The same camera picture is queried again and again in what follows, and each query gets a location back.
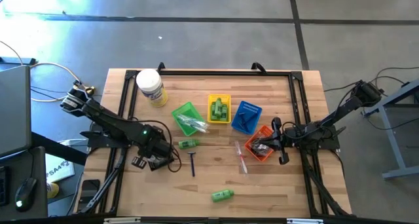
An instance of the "yellow basket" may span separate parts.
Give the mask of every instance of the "yellow basket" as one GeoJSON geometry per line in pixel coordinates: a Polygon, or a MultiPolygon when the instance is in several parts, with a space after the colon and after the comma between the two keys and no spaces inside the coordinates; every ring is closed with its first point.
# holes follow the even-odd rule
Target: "yellow basket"
{"type": "Polygon", "coordinates": [[[208,96],[208,115],[207,120],[210,123],[230,123],[231,122],[231,95],[227,94],[210,94],[208,96]],[[221,98],[221,103],[227,104],[228,111],[227,111],[227,121],[213,121],[211,120],[211,104],[212,102],[217,101],[218,98],[221,98]]]}

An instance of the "jar lid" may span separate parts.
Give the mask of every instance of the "jar lid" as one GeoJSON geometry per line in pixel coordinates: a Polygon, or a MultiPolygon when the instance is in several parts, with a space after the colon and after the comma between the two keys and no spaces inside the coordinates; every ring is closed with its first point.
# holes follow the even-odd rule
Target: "jar lid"
{"type": "Polygon", "coordinates": [[[141,90],[152,92],[160,86],[162,79],[156,70],[144,69],[138,73],[136,82],[141,90]]]}

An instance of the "blue basket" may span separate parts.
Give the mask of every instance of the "blue basket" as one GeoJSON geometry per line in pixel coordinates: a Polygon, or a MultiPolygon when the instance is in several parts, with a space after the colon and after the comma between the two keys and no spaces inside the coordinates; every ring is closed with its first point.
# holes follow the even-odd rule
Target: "blue basket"
{"type": "Polygon", "coordinates": [[[261,107],[257,107],[256,105],[242,101],[238,106],[236,115],[234,116],[233,122],[231,123],[231,127],[247,135],[252,135],[255,132],[257,122],[259,121],[261,114],[261,107]],[[242,124],[243,118],[245,121],[248,120],[245,124],[242,124]]]}

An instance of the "green basket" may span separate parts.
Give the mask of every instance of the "green basket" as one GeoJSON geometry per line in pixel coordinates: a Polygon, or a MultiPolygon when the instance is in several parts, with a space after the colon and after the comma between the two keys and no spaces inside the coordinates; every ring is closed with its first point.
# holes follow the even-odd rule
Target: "green basket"
{"type": "Polygon", "coordinates": [[[204,119],[201,117],[201,115],[198,113],[198,111],[195,109],[195,107],[193,106],[193,104],[191,102],[188,102],[188,103],[182,105],[181,107],[173,110],[172,116],[175,119],[176,123],[182,129],[182,132],[185,134],[185,136],[190,136],[190,135],[194,134],[197,131],[197,129],[193,129],[190,126],[181,124],[179,122],[179,119],[177,118],[177,116],[179,114],[182,114],[184,116],[188,116],[188,117],[191,117],[191,118],[194,118],[194,119],[198,119],[201,122],[205,122],[204,119]]]}

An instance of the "gray metal stand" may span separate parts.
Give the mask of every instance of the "gray metal stand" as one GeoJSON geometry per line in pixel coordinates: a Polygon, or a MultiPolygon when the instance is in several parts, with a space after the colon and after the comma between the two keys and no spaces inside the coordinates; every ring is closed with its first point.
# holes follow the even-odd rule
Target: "gray metal stand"
{"type": "MultiPolygon", "coordinates": [[[[369,117],[373,113],[380,112],[384,128],[391,128],[400,123],[419,117],[419,105],[418,104],[396,104],[408,96],[411,96],[419,90],[419,79],[415,80],[406,86],[400,88],[396,93],[388,96],[381,100],[374,107],[366,108],[363,112],[364,117],[369,117]],[[392,115],[397,115],[398,119],[392,119],[392,115]]],[[[386,130],[387,136],[392,145],[392,149],[395,155],[399,169],[391,170],[383,173],[384,179],[408,176],[413,174],[419,174],[419,166],[407,167],[403,160],[402,153],[400,151],[399,143],[406,145],[411,141],[417,141],[417,131],[419,129],[419,121],[409,123],[408,126],[403,128],[394,128],[386,130]]]]}

